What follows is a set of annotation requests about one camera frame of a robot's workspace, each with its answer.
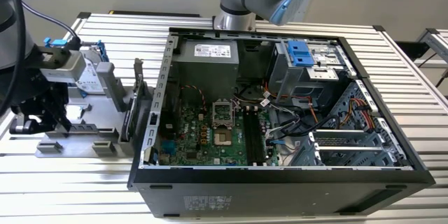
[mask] green circuit board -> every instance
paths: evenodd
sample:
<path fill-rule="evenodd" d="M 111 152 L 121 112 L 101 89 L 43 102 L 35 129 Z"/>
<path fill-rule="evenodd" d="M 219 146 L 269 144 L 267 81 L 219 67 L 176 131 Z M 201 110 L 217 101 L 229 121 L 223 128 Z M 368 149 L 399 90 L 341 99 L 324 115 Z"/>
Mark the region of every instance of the green circuit board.
<path fill-rule="evenodd" d="M 193 106 L 184 106 L 180 113 L 179 124 L 179 138 L 175 140 L 175 151 L 171 154 L 161 153 L 160 164 L 161 165 L 223 165 L 223 166 L 247 166 L 247 154 L 245 154 L 245 140 L 244 140 L 244 120 L 243 111 L 235 110 L 233 114 L 233 127 L 228 129 L 212 128 L 212 113 L 209 112 L 212 107 L 208 108 L 208 113 L 204 114 L 203 120 L 199 120 L 199 114 L 203 112 L 201 108 Z M 257 113 L 260 124 L 269 127 L 269 115 L 265 110 L 260 110 Z M 225 145 L 217 145 L 220 143 L 216 140 L 216 135 L 221 132 L 229 134 L 225 140 L 229 142 L 221 142 Z M 268 166 L 277 165 L 276 150 L 273 148 L 273 155 L 265 160 Z"/>

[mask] blue clip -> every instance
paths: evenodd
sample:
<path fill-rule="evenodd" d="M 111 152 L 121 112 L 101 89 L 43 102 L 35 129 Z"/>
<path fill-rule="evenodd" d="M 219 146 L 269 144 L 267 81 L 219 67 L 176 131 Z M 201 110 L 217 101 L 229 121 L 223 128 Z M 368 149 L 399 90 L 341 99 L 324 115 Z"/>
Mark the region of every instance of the blue clip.
<path fill-rule="evenodd" d="M 67 45 L 67 40 L 65 39 L 56 39 L 51 43 L 53 47 L 64 47 Z"/>
<path fill-rule="evenodd" d="M 97 45 L 99 48 L 100 48 L 101 60 L 103 60 L 104 62 L 109 62 L 109 57 L 107 56 L 107 51 L 105 51 L 105 45 L 104 45 L 104 43 L 101 42 L 101 40 L 97 41 L 96 45 Z"/>
<path fill-rule="evenodd" d="M 312 67 L 315 65 L 307 43 L 304 41 L 288 41 L 288 53 L 292 57 L 292 65 L 296 67 Z"/>
<path fill-rule="evenodd" d="M 283 140 L 273 140 L 269 143 L 272 143 L 272 144 L 285 144 L 285 141 L 283 141 Z"/>
<path fill-rule="evenodd" d="M 44 39 L 44 45 L 45 45 L 45 47 L 51 47 L 51 46 L 49 46 L 49 43 L 51 43 L 51 38 L 47 37 L 47 38 Z"/>
<path fill-rule="evenodd" d="M 56 39 L 53 42 L 51 42 L 51 38 L 47 37 L 44 39 L 44 44 L 45 47 L 64 47 L 67 45 L 67 40 L 65 39 Z"/>

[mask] motherboard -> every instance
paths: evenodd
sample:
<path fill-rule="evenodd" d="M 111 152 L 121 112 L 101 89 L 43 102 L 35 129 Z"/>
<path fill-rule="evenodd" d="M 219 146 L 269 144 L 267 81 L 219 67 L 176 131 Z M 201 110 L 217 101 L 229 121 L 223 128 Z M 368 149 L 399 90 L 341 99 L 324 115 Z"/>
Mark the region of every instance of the motherboard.
<path fill-rule="evenodd" d="M 205 111 L 184 105 L 179 121 L 177 139 L 161 142 L 160 165 L 277 165 L 276 150 L 264 143 L 271 128 L 267 110 L 235 109 L 223 101 Z"/>

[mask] aluminum extrusion table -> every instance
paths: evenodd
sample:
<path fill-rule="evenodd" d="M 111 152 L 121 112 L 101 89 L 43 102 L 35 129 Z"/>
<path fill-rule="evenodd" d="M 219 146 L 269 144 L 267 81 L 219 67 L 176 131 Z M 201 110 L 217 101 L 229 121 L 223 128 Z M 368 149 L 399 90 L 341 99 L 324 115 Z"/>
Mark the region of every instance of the aluminum extrusion table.
<path fill-rule="evenodd" d="M 91 14 L 73 24 L 80 38 L 107 45 L 115 75 L 133 83 L 133 59 L 144 60 L 148 85 L 157 82 L 169 27 L 211 28 L 209 18 Z M 387 32 L 373 26 L 257 22 L 257 31 L 343 36 L 437 184 L 367 217 L 312 222 L 448 222 L 448 101 L 404 55 Z M 13 115 L 0 125 L 0 217 L 11 221 L 155 221 L 139 193 L 127 190 L 129 158 L 36 158 L 40 135 L 11 136 Z M 300 218 L 179 219 L 173 222 L 309 222 Z"/>

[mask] red and black wires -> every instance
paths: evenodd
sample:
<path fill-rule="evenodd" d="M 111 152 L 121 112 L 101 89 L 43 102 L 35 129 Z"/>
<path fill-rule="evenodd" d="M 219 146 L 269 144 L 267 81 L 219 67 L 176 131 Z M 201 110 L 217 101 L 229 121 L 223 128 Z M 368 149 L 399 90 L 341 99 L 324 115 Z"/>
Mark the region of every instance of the red and black wires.
<path fill-rule="evenodd" d="M 372 116 L 368 114 L 365 107 L 368 107 L 368 104 L 363 99 L 359 99 L 359 98 L 351 98 L 349 99 L 348 112 L 347 112 L 347 116 L 345 116 L 343 122 L 340 123 L 340 127 L 348 122 L 348 120 L 351 119 L 353 111 L 357 109 L 357 111 L 360 112 L 360 114 L 364 117 L 367 127 L 369 129 L 375 128 L 373 119 L 372 119 Z"/>
<path fill-rule="evenodd" d="M 199 94 L 201 95 L 201 99 L 203 99 L 203 110 L 207 111 L 207 107 L 205 107 L 205 97 L 204 97 L 204 93 L 203 91 L 193 85 L 185 85 L 183 86 L 180 89 L 185 89 L 185 88 L 189 88 L 189 89 L 196 89 Z"/>

